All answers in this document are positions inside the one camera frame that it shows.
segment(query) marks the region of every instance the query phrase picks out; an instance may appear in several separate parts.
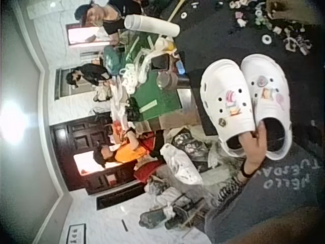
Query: black hair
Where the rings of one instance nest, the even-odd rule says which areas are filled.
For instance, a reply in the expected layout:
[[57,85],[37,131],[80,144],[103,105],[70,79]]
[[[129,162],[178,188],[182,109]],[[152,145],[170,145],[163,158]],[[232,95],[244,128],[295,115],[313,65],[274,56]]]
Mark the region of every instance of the black hair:
[[109,157],[108,159],[104,159],[103,155],[102,155],[102,148],[103,148],[104,144],[100,144],[98,145],[95,150],[93,151],[93,159],[95,160],[96,163],[98,163],[99,165],[101,165],[104,169],[105,169],[105,164],[106,163],[110,163],[110,162],[116,162],[115,160],[115,155],[116,152],[114,151],[112,156]]
[[92,8],[94,1],[90,1],[89,4],[79,6],[75,11],[75,19],[80,21],[81,27],[84,27],[87,20],[87,12]]
[[67,76],[66,76],[66,81],[67,81],[67,83],[68,83],[69,85],[75,85],[75,86],[77,86],[76,81],[73,80],[73,75],[72,75],[73,72],[74,72],[74,71],[69,72],[69,73],[67,74]]
[[93,151],[93,159],[96,163],[98,163],[105,169],[106,160],[102,155],[102,148],[102,145],[96,147],[96,149]]
[[[76,81],[73,80],[73,75],[72,75],[76,70],[80,70],[80,66],[74,68],[71,72],[67,73],[66,81],[69,85],[75,85],[76,87],[78,87]],[[79,81],[80,79],[81,79],[81,75],[78,75],[77,81]]]

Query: shoe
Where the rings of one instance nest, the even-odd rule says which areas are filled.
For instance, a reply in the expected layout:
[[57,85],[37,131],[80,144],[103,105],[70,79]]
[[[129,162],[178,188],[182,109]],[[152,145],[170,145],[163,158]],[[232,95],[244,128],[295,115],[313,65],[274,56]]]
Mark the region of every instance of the shoe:
[[288,82],[281,67],[270,57],[253,54],[243,59],[241,70],[247,81],[256,126],[267,129],[266,157],[280,160],[292,143]]
[[228,59],[212,63],[202,76],[200,94],[222,148],[232,157],[245,156],[238,135],[255,131],[255,123],[249,90],[238,65]]

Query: green cutting mat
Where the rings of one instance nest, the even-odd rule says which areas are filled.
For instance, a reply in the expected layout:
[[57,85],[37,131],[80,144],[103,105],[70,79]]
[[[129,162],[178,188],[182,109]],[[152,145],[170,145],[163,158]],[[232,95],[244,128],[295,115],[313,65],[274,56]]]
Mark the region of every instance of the green cutting mat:
[[[133,40],[130,42],[130,44],[126,45],[125,57],[128,56],[128,59],[126,60],[127,63],[133,62],[134,58],[137,56],[141,48],[150,48],[147,39],[149,35],[152,39],[152,42],[155,43],[158,38],[158,35],[141,32],[137,33],[133,37]],[[139,41],[134,46],[132,52],[128,55],[137,37],[139,37]],[[140,108],[154,101],[156,101],[157,103],[157,105],[141,113],[142,120],[156,118],[162,114],[170,113],[172,111],[182,108],[177,91],[160,90],[156,83],[157,76],[157,72],[149,71],[147,81],[144,84],[140,85],[137,91],[132,95],[132,97],[136,98]]]

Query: person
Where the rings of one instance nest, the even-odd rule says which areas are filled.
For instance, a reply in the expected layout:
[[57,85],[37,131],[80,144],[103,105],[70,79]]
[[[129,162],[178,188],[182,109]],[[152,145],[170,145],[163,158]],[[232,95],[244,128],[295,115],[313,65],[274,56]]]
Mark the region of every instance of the person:
[[300,243],[313,228],[324,227],[324,170],[319,161],[293,144],[286,158],[264,162],[263,121],[255,133],[241,134],[239,142],[247,158],[237,176],[210,200],[213,209],[206,215],[205,232],[211,242]]
[[311,0],[267,0],[266,11],[272,19],[297,21],[301,24],[322,24],[321,14]]
[[82,79],[95,86],[99,86],[100,81],[104,81],[104,85],[109,86],[112,75],[101,65],[85,64],[74,68],[66,76],[67,83],[76,87],[78,87],[78,82]]
[[130,14],[142,14],[139,0],[110,0],[104,7],[91,1],[90,4],[77,8],[75,18],[81,22],[82,27],[88,24],[103,26],[113,40],[112,44],[117,44],[118,30],[125,28],[124,18]]
[[125,135],[126,140],[116,151],[111,151],[107,144],[98,145],[93,152],[96,163],[105,168],[105,164],[109,162],[128,163],[146,155],[163,160],[159,154],[164,144],[163,131],[157,131],[155,135],[150,133],[148,137],[138,140],[135,130],[131,127],[126,130]]

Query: white foam roll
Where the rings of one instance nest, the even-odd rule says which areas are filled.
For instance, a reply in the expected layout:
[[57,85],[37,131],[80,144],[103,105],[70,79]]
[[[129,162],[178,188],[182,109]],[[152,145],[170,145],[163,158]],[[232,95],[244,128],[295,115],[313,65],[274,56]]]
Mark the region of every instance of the white foam roll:
[[150,32],[169,37],[176,37],[179,34],[179,25],[161,19],[142,15],[127,15],[124,20],[125,28],[134,31]]

